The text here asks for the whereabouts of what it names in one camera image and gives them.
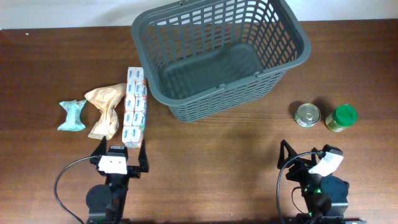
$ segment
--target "white packaging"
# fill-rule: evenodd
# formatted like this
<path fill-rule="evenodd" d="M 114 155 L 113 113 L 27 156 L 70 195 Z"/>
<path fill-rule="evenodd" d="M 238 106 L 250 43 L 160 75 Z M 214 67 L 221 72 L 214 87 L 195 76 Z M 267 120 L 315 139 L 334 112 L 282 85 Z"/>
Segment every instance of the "white packaging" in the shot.
<path fill-rule="evenodd" d="M 126 87 L 126 95 L 133 95 L 135 94 L 135 85 L 136 83 L 134 81 L 127 82 L 127 87 Z"/>
<path fill-rule="evenodd" d="M 140 127 L 141 131 L 144 132 L 145 120 L 146 120 L 146 117 L 143 112 L 140 112 L 140 111 L 134 112 L 134 117 L 132 119 L 132 125 Z"/>
<path fill-rule="evenodd" d="M 148 89 L 143 82 L 137 82 L 134 89 L 135 96 L 146 97 L 148 95 Z"/>
<path fill-rule="evenodd" d="M 141 67 L 129 67 L 127 80 L 145 80 L 144 69 Z"/>
<path fill-rule="evenodd" d="M 141 128 L 133 126 L 131 129 L 131 144 L 133 147 L 141 147 L 142 144 L 142 131 Z"/>
<path fill-rule="evenodd" d="M 127 71 L 126 99 L 122 142 L 128 148 L 141 147 L 144 139 L 147 109 L 147 83 L 144 70 L 129 67 Z"/>
<path fill-rule="evenodd" d="M 133 117 L 134 117 L 134 112 L 133 111 L 125 112 L 124 113 L 123 126 L 132 126 Z"/>
<path fill-rule="evenodd" d="M 126 147 L 129 148 L 132 148 L 131 129 L 132 127 L 123 127 L 123 135 L 122 135 L 122 142 L 126 145 Z"/>
<path fill-rule="evenodd" d="M 105 174 L 127 174 L 127 160 L 121 156 L 101 156 L 98 163 L 98 171 Z"/>
<path fill-rule="evenodd" d="M 308 172 L 310 174 L 320 174 L 321 176 L 326 177 L 336 171 L 342 161 L 342 155 L 326 152 L 326 155 L 321 159 L 321 161 L 319 161 L 319 163 L 312 167 Z"/>
<path fill-rule="evenodd" d="M 134 111 L 136 105 L 136 97 L 134 95 L 126 96 L 126 102 L 124 104 L 125 111 Z"/>
<path fill-rule="evenodd" d="M 134 78 L 134 67 L 129 67 L 127 71 L 127 81 L 135 80 Z"/>
<path fill-rule="evenodd" d="M 147 111 L 147 100 L 144 97 L 136 97 L 136 104 L 134 111 L 145 112 Z"/>

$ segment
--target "gray plastic basket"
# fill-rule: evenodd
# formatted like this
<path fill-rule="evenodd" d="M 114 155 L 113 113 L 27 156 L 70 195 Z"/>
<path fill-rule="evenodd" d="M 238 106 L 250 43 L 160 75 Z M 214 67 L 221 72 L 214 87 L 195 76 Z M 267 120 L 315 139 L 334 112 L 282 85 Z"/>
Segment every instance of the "gray plastic basket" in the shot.
<path fill-rule="evenodd" d="M 132 24 L 153 96 L 192 122 L 269 93 L 311 43 L 284 0 L 189 0 Z"/>

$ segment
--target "wooden table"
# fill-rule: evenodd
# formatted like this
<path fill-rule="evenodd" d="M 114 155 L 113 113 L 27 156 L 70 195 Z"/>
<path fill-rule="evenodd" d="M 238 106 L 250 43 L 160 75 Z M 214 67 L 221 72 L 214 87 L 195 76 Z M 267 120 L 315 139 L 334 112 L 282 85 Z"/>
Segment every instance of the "wooden table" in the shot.
<path fill-rule="evenodd" d="M 275 218 L 276 164 L 286 139 L 298 152 L 325 144 L 344 151 L 335 175 L 351 186 L 347 217 L 398 222 L 398 21 L 302 25 L 311 57 L 260 100 L 185 124 L 149 97 L 150 172 L 130 181 L 125 217 L 156 223 Z M 87 128 L 61 132 L 66 113 L 58 103 L 126 81 L 128 66 L 141 65 L 130 27 L 2 30 L 0 57 L 0 223 L 76 223 L 57 205 L 53 183 L 99 144 L 87 135 L 100 112 L 87 103 L 81 115 Z M 292 117 L 299 102 L 315 103 L 323 117 L 349 103 L 359 120 L 342 133 L 323 123 L 301 128 Z M 117 111 L 122 119 L 123 106 Z M 120 132 L 110 144 L 122 144 Z M 129 153 L 129 163 L 137 164 L 138 150 Z M 58 192 L 86 220 L 86 193 L 103 182 L 84 162 L 65 173 Z M 290 199 L 297 185 L 282 181 L 286 217 L 298 213 Z M 298 192 L 294 199 L 306 211 Z"/>

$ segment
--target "glass jar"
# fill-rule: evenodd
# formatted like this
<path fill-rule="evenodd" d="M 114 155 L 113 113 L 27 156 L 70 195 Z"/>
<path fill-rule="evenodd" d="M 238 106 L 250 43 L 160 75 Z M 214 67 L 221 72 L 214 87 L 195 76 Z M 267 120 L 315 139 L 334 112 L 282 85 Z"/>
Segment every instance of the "glass jar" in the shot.
<path fill-rule="evenodd" d="M 326 118 L 326 126 L 330 131 L 340 132 L 358 119 L 356 110 L 350 105 L 341 105 Z"/>

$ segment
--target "tin can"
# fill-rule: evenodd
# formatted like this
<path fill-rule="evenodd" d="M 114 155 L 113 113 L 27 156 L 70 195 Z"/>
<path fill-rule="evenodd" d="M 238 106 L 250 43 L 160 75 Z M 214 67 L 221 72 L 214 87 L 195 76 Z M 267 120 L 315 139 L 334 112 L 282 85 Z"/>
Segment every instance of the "tin can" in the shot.
<path fill-rule="evenodd" d="M 305 103 L 297 109 L 294 119 L 297 124 L 304 128 L 311 128 L 321 120 L 321 112 L 317 106 L 311 103 Z"/>

